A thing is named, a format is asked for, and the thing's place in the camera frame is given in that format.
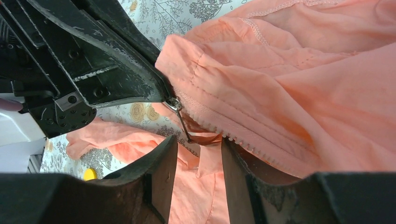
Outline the small yellow block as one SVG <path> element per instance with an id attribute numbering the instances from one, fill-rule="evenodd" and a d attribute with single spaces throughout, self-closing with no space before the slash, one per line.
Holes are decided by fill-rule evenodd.
<path id="1" fill-rule="evenodd" d="M 88 168 L 83 174 L 84 181 L 95 180 L 97 178 L 97 173 L 93 168 Z"/>

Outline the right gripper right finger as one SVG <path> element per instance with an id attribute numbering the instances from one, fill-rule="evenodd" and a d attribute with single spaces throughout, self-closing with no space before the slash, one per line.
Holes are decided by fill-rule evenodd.
<path id="1" fill-rule="evenodd" d="M 393 224 L 396 175 L 317 172 L 299 179 L 223 139 L 222 163 L 233 224 Z"/>

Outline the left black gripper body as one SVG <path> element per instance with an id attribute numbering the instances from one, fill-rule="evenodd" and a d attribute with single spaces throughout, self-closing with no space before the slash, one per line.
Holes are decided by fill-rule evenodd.
<path id="1" fill-rule="evenodd" d="M 17 40 L 4 19 L 0 20 L 0 92 L 23 97 L 20 114 L 30 114 L 46 137 L 53 138 L 91 123 L 96 109 L 65 94 L 73 106 L 62 110 L 56 104 L 55 87 Z"/>

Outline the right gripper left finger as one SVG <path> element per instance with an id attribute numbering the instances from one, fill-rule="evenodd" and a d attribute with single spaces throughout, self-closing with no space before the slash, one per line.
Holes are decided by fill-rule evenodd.
<path id="1" fill-rule="evenodd" d="M 177 166 L 177 139 L 106 175 L 1 174 L 3 224 L 166 224 Z"/>

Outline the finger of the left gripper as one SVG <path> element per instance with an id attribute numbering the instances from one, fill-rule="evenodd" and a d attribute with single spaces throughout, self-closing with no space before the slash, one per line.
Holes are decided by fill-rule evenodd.
<path id="1" fill-rule="evenodd" d="M 117 0 L 74 0 L 73 4 L 95 20 L 103 21 L 151 65 L 155 64 L 160 54 L 159 48 L 138 30 Z"/>
<path id="2" fill-rule="evenodd" d="M 93 108 L 173 98 L 166 76 L 73 0 L 3 0 L 4 19 L 55 87 Z"/>

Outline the salmon pink jacket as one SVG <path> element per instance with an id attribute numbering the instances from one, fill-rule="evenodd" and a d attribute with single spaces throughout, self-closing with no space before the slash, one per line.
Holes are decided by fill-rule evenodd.
<path id="1" fill-rule="evenodd" d="M 227 224 L 220 139 L 298 178 L 396 169 L 396 3 L 253 0 L 169 35 L 155 64 L 198 152 L 180 146 L 171 224 Z"/>

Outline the floral patterned mat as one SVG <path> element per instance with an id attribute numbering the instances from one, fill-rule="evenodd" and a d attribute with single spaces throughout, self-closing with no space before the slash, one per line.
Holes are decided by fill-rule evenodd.
<path id="1" fill-rule="evenodd" d="M 242 0 L 122 0 L 120 4 L 131 21 L 157 48 L 164 45 L 166 36 L 183 35 L 193 27 L 223 16 L 244 4 Z M 149 103 L 132 103 L 97 110 L 104 121 L 133 126 L 162 136 L 175 135 L 190 153 L 199 156 L 199 147 L 188 144 L 185 135 L 168 118 L 160 116 Z M 98 177 L 118 170 L 125 164 L 115 159 L 107 149 L 93 149 L 79 160 L 66 153 L 65 135 L 47 140 L 40 172 L 66 173 L 82 178 L 92 168 Z"/>

